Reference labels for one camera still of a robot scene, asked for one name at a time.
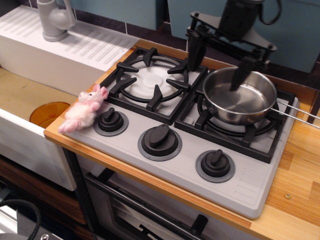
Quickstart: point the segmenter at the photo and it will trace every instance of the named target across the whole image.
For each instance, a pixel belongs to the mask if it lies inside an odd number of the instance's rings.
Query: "gray faucet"
[[[66,9],[58,9],[56,0],[37,0],[43,38],[57,42],[67,37],[68,29],[76,24],[70,0],[63,0]]]

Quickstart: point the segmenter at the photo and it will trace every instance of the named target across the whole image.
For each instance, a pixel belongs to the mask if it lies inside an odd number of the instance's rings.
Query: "plush pig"
[[[99,84],[93,87],[92,92],[81,92],[79,101],[65,113],[65,121],[58,128],[58,132],[70,134],[75,130],[90,127],[97,116],[96,111],[107,97],[107,89],[104,86],[100,88]]]

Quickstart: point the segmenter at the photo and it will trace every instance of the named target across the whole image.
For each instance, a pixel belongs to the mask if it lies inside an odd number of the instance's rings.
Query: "drainboard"
[[[45,41],[39,12],[19,6],[0,17],[0,65],[14,74],[77,96],[138,38],[77,21],[58,42]]]

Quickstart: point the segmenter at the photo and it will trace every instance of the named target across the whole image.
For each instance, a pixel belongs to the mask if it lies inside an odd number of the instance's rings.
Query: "pan handle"
[[[286,103],[284,103],[284,102],[282,102],[282,101],[278,101],[278,100],[277,100],[277,102],[278,102],[279,104],[283,104],[283,105],[285,105],[285,106],[287,106],[287,107],[289,107],[289,108],[292,108],[292,109],[294,109],[294,110],[297,110],[297,111],[299,111],[299,112],[302,112],[302,113],[304,113],[304,114],[307,114],[307,115],[309,115],[309,116],[311,116],[311,117],[313,117],[313,118],[316,118],[316,119],[319,119],[319,120],[320,120],[320,117],[318,117],[318,116],[312,115],[312,114],[310,114],[310,113],[308,113],[308,112],[306,112],[306,111],[300,110],[300,109],[298,109],[298,108],[296,108],[296,107],[294,107],[294,106],[291,106],[291,105],[289,105],[289,104],[286,104]],[[308,125],[310,125],[310,126],[312,126],[312,127],[315,127],[316,129],[320,129],[319,126],[316,126],[316,125],[314,125],[314,124],[311,124],[311,123],[309,123],[309,122],[307,122],[307,121],[304,121],[304,120],[302,120],[302,119],[300,119],[300,118],[297,118],[297,117],[295,117],[295,116],[291,116],[290,114],[284,113],[284,112],[279,111],[279,110],[276,110],[276,109],[274,109],[274,108],[270,108],[270,110],[275,111],[275,112],[277,112],[277,113],[279,113],[279,114],[281,114],[281,115],[285,115],[285,116],[287,116],[287,117],[293,118],[293,119],[298,120],[298,121],[300,121],[300,122],[303,122],[303,123],[305,123],[305,124],[308,124]]]

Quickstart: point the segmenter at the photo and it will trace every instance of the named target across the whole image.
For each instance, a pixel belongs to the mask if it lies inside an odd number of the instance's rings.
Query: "stainless steel pan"
[[[217,119],[233,125],[251,125],[262,120],[268,111],[275,111],[317,129],[319,126],[283,113],[272,106],[277,102],[277,90],[274,84],[259,72],[251,72],[236,91],[230,91],[231,79],[237,67],[226,67],[209,73],[203,82],[205,104]],[[317,116],[287,105],[316,119]]]

